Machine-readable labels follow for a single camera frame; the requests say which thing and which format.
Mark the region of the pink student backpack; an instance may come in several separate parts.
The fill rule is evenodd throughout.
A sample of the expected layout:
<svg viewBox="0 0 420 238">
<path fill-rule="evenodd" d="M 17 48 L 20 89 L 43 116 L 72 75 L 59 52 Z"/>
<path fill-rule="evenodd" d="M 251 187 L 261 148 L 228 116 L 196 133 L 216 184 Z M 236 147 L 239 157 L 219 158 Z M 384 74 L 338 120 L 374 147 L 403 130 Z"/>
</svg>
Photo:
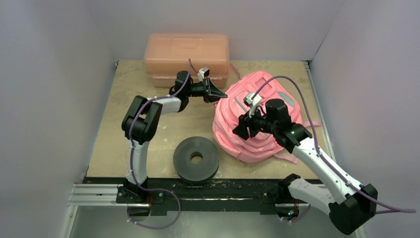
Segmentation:
<svg viewBox="0 0 420 238">
<path fill-rule="evenodd" d="M 219 146 L 242 162 L 291 153 L 312 136 L 297 100 L 265 71 L 245 75 L 226 94 L 216 104 L 212 130 Z"/>
</svg>

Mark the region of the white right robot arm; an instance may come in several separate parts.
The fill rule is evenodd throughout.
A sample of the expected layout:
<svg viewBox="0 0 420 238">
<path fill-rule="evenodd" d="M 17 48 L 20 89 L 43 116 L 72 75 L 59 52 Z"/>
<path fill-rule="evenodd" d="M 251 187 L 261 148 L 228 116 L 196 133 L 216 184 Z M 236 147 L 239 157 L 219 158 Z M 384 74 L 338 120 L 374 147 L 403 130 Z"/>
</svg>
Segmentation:
<svg viewBox="0 0 420 238">
<path fill-rule="evenodd" d="M 306 164 L 324 184 L 324 188 L 291 174 L 278 188 L 285 202 L 293 198 L 305 201 L 329 216 L 330 221 L 345 235 L 350 235 L 376 214 L 378 191 L 372 184 L 363 185 L 347 174 L 318 146 L 314 134 L 302 124 L 291 120 L 281 99 L 270 99 L 265 114 L 259 110 L 260 99 L 244 98 L 249 110 L 238 117 L 233 133 L 247 140 L 259 132 L 273 135 L 276 143 Z"/>
</svg>

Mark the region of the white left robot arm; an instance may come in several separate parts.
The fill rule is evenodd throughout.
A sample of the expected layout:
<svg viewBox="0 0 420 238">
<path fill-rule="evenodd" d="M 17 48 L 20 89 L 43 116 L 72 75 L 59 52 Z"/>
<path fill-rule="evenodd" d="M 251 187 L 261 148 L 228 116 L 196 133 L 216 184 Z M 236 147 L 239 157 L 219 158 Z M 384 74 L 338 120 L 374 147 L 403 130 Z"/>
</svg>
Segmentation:
<svg viewBox="0 0 420 238">
<path fill-rule="evenodd" d="M 135 96 L 122 121 L 121 128 L 130 151 L 126 179 L 133 184 L 129 188 L 128 196 L 136 203 L 145 201 L 148 196 L 148 190 L 143 186 L 148 178 L 148 147 L 155 136 L 160 117 L 183 111 L 191 97 L 201 97 L 205 103 L 227 98 L 211 81 L 209 68 L 201 68 L 197 75 L 199 81 L 195 83 L 189 71 L 178 72 L 174 85 L 165 96 Z"/>
</svg>

